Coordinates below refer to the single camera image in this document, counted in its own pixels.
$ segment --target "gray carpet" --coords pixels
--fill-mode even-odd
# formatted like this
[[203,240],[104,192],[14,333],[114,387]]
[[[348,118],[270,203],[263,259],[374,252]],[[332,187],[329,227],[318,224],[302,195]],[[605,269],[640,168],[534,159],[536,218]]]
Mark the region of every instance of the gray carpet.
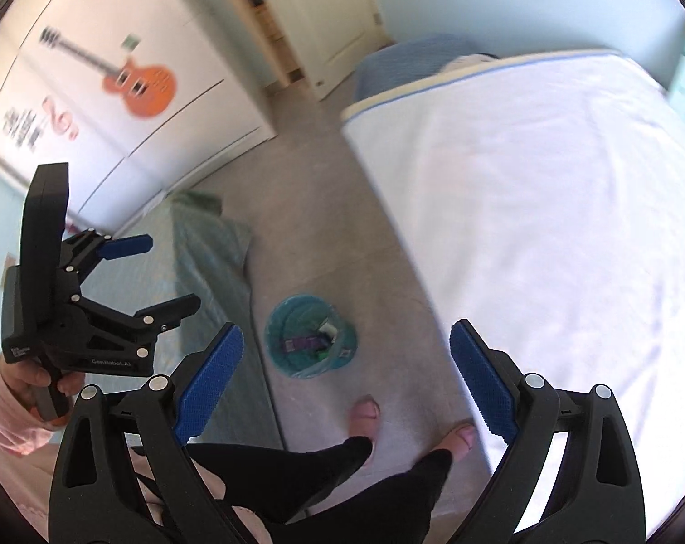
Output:
[[[290,450],[345,439],[347,410],[364,394],[381,405],[374,462],[315,510],[407,470],[470,415],[427,298],[340,135],[340,112],[352,89],[348,80],[322,103],[313,101],[304,82],[284,90],[272,100],[279,136],[197,187],[218,194],[225,215],[253,233],[247,272],[259,337],[274,306],[301,292],[332,303],[358,331],[352,363],[316,379],[289,379],[267,362]],[[489,476],[479,448],[455,466],[427,542],[450,537]]]

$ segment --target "mattress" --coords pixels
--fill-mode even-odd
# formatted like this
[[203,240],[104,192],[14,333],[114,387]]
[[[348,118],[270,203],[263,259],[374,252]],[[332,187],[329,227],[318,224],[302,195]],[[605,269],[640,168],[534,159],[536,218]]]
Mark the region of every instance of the mattress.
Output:
[[[613,51],[548,53],[422,79],[344,120],[441,334],[466,317],[525,373],[613,389],[654,531],[685,494],[685,126],[659,86]],[[495,468],[505,445],[477,415]]]

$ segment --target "blue gripper pad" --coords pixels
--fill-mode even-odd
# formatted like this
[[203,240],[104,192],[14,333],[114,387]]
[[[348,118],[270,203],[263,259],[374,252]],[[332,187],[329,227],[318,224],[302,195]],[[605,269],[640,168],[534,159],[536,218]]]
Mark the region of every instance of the blue gripper pad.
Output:
[[98,247],[96,255],[101,259],[119,259],[130,255],[145,254],[151,251],[154,240],[150,235],[137,235],[106,241]]
[[224,394],[244,352],[242,330],[236,325],[219,339],[204,365],[189,382],[178,400],[176,425],[173,428],[179,443],[202,434],[211,414]]
[[450,354],[492,434],[506,444],[519,431],[515,401],[486,354],[460,321],[450,330]]

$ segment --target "guitar sticker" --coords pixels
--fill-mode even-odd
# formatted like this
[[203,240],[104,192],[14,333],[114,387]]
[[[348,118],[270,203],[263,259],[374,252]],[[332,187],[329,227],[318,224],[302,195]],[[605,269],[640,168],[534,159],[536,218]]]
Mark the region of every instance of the guitar sticker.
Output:
[[123,67],[114,67],[62,38],[60,32],[50,26],[43,30],[40,42],[50,49],[63,50],[102,72],[105,76],[102,82],[104,92],[120,96],[128,112],[135,117],[157,117],[176,95],[176,78],[173,72],[161,65],[139,67],[131,57],[127,57]]

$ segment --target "black pants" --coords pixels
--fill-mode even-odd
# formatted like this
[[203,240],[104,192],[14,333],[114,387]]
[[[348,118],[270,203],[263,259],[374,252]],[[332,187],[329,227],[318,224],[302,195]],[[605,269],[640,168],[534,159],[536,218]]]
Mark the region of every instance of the black pants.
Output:
[[287,524],[365,463],[372,450],[368,438],[351,437],[339,446],[307,453],[221,444],[190,444],[187,449],[196,463],[225,482],[226,503],[262,518],[274,544],[422,543],[452,464],[448,450],[434,450],[408,472]]

